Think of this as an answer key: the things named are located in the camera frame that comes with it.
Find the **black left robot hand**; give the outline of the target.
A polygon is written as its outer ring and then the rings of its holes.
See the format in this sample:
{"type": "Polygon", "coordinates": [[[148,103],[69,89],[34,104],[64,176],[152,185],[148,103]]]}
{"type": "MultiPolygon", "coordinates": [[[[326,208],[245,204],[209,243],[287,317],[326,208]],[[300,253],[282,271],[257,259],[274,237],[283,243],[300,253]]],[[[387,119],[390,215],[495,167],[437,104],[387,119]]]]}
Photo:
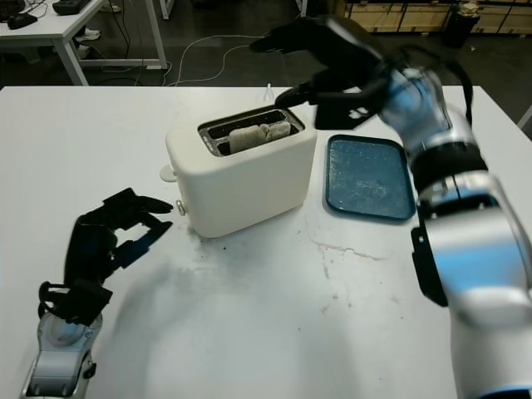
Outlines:
{"type": "Polygon", "coordinates": [[[104,199],[101,207],[78,217],[74,224],[63,283],[70,287],[81,278],[102,285],[118,268],[128,268],[172,226],[155,217],[172,209],[172,204],[137,195],[131,188],[104,199]],[[145,234],[119,244],[116,231],[138,224],[147,228],[145,234]]]}

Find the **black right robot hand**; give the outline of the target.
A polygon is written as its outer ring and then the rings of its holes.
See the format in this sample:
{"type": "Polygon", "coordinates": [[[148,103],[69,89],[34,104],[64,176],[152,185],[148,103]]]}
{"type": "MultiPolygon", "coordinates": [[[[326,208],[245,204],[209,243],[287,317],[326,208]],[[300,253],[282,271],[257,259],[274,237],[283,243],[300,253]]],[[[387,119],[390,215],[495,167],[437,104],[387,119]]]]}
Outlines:
{"type": "Polygon", "coordinates": [[[338,93],[364,87],[376,73],[384,55],[380,44],[357,22],[336,15],[304,17],[274,28],[252,42],[256,53],[288,54],[306,51],[324,70],[279,95],[277,107],[287,108],[307,102],[315,104],[323,93],[338,93]]]}

